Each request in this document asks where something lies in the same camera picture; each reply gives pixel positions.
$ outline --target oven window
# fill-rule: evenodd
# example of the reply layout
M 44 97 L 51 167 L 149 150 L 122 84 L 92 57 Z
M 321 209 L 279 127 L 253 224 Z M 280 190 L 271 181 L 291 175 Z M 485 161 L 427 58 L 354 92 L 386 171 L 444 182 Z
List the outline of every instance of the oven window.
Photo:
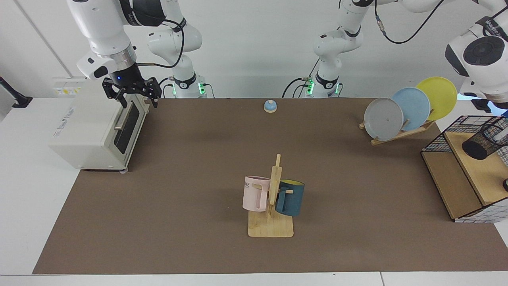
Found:
M 134 132 L 134 128 L 136 127 L 136 123 L 138 122 L 139 118 L 139 109 L 138 107 L 133 103 L 131 113 L 129 113 L 129 116 L 127 118 L 127 122 L 125 124 L 125 127 L 123 130 L 119 130 L 115 137 L 115 146 L 118 148 L 118 150 L 125 155 L 125 152 L 127 150 L 127 146 L 129 145 L 129 142 L 131 141 L 132 133 Z

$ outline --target oven label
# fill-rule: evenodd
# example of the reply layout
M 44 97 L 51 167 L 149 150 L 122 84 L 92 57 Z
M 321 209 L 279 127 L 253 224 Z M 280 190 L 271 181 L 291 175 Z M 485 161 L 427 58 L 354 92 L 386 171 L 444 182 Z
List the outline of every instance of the oven label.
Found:
M 62 120 L 60 120 L 60 124 L 56 128 L 55 132 L 53 133 L 53 138 L 60 137 L 61 133 L 63 132 L 63 130 L 67 126 L 67 123 L 69 122 L 69 119 L 74 114 L 74 111 L 76 111 L 76 107 L 73 106 L 73 107 L 69 108 L 69 110 L 67 111 L 65 116 L 62 118 Z

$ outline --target black wire basket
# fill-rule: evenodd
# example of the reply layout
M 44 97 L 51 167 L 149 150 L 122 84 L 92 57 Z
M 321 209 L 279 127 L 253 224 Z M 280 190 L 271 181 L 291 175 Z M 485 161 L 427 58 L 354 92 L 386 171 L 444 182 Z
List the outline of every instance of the black wire basket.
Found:
M 499 149 L 508 146 L 508 135 L 498 136 L 505 133 L 504 129 L 495 124 L 486 125 L 482 129 L 462 143 L 462 149 L 470 157 L 484 160 Z

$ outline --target brown table mat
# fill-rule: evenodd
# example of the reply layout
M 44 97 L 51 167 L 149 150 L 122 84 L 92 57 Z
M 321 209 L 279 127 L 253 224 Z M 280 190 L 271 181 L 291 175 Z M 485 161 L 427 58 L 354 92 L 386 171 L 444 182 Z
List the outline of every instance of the brown table mat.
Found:
M 508 270 L 492 224 L 451 222 L 420 150 L 372 147 L 371 99 L 161 100 L 125 174 L 82 171 L 34 274 Z M 246 175 L 305 182 L 295 236 L 247 236 Z

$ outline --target yellow plate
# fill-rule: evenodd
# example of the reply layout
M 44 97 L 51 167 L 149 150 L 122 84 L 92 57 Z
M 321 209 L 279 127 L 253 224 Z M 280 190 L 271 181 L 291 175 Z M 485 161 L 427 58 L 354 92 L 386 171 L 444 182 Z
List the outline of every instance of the yellow plate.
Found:
M 430 101 L 434 111 L 428 120 L 438 120 L 452 112 L 457 103 L 457 89 L 455 85 L 444 77 L 429 77 L 416 86 L 423 91 Z

